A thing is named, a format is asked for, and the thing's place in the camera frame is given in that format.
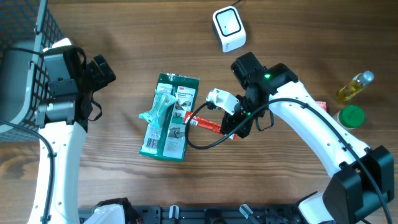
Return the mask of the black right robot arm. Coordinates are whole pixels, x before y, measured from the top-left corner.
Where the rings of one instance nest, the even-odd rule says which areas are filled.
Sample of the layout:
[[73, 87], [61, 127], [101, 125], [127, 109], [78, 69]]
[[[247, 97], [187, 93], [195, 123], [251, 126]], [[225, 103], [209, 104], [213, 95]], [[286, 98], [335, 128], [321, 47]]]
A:
[[323, 192], [299, 202], [305, 223], [357, 223], [379, 208], [392, 221], [387, 203], [394, 199], [394, 158], [384, 146], [371, 149], [345, 130], [283, 63], [266, 68], [249, 52], [231, 70], [246, 93], [227, 105], [221, 132], [245, 138], [269, 110], [304, 140], [331, 178]]

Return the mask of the mint green sachet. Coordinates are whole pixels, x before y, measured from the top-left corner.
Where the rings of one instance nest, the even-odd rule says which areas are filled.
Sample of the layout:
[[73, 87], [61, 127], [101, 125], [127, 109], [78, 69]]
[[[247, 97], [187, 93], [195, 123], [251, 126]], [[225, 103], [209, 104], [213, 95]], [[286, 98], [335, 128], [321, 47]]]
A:
[[147, 121], [153, 128], [161, 129], [168, 108], [175, 104], [176, 101], [175, 96], [155, 90], [155, 98], [151, 110], [141, 113], [139, 118]]

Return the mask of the red Nescafe stick sachet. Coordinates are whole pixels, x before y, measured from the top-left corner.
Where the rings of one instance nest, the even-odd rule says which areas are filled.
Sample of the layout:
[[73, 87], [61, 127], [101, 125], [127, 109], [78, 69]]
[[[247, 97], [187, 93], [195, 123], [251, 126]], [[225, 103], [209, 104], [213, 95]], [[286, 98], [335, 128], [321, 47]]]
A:
[[[183, 123], [184, 124], [187, 123], [187, 121], [190, 119], [192, 114], [193, 113], [190, 112], [190, 111], [187, 111], [185, 113], [185, 117], [183, 119]], [[222, 134], [220, 132], [220, 130], [221, 130], [221, 125], [220, 124], [218, 124], [216, 122], [213, 122], [213, 121], [210, 121], [209, 119], [203, 118], [203, 117], [198, 116], [198, 115], [195, 115], [192, 118], [190, 124], [192, 124], [194, 126], [198, 126], [200, 128], [203, 128], [203, 129], [207, 129], [207, 130], [213, 131], [214, 133]], [[229, 138], [232, 139], [232, 140], [237, 140], [238, 136], [237, 136], [237, 134], [232, 134]]]

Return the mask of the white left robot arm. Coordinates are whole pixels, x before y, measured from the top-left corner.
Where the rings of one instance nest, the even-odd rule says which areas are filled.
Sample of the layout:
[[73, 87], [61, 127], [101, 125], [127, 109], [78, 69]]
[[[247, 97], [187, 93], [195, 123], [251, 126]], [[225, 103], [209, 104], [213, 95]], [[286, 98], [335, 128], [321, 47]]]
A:
[[90, 114], [99, 107], [94, 92], [115, 81], [104, 57], [86, 61], [75, 45], [44, 52], [50, 97], [35, 112], [40, 159], [29, 223], [79, 223], [78, 179]]

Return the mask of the green snack packet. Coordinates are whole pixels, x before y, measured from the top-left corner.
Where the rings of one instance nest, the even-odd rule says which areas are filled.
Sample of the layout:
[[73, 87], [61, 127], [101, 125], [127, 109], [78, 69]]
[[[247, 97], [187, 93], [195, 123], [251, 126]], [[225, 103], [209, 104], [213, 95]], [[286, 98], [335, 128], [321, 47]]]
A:
[[176, 97], [175, 104], [167, 110], [161, 129], [147, 123], [139, 154], [165, 161], [183, 161], [186, 150], [185, 113], [195, 106], [200, 80], [174, 73], [161, 73], [155, 90]]

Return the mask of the yellow Vim liquid bottle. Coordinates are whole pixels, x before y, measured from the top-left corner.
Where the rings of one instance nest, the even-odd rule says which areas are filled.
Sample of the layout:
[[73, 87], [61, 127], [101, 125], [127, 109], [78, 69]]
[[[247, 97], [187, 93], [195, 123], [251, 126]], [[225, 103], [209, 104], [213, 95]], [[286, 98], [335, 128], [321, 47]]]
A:
[[347, 85], [336, 92], [336, 100], [346, 103], [363, 91], [374, 80], [373, 72], [367, 70], [356, 75]]

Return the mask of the green lid jar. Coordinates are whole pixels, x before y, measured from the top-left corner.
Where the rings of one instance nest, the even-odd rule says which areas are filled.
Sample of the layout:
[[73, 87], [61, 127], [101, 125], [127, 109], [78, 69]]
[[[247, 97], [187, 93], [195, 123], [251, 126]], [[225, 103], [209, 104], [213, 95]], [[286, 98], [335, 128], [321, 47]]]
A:
[[333, 119], [345, 130], [351, 131], [360, 127], [365, 121], [364, 111], [356, 106], [349, 105], [333, 115]]

